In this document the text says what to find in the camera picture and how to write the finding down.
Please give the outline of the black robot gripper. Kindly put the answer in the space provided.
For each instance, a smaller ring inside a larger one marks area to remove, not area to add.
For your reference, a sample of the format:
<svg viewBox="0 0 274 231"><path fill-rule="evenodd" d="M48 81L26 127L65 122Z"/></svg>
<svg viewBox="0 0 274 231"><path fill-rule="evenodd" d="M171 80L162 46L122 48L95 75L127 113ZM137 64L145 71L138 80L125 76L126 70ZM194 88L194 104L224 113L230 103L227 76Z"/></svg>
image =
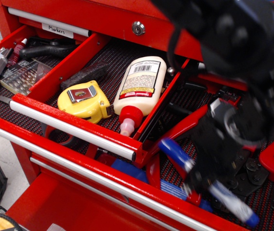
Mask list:
<svg viewBox="0 0 274 231"><path fill-rule="evenodd" d="M245 98L236 108L214 100L192 129L191 141L197 151L196 163L185 180L197 193L207 190L216 180L235 172L235 160L243 147L260 147L265 142L265 118L260 105Z"/></svg>

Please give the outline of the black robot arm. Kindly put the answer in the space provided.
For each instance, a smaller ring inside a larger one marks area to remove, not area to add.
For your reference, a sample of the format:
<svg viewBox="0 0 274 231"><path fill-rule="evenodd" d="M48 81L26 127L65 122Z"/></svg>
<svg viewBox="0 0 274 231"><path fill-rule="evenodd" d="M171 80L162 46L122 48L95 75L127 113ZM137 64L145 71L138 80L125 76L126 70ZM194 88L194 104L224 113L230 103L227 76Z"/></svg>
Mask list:
<svg viewBox="0 0 274 231"><path fill-rule="evenodd" d="M268 0L156 0L174 24L168 59L181 30L201 45L206 70L245 81L244 104L213 101L191 133L196 164L183 188L198 193L234 170L243 146L274 140L274 3Z"/></svg>

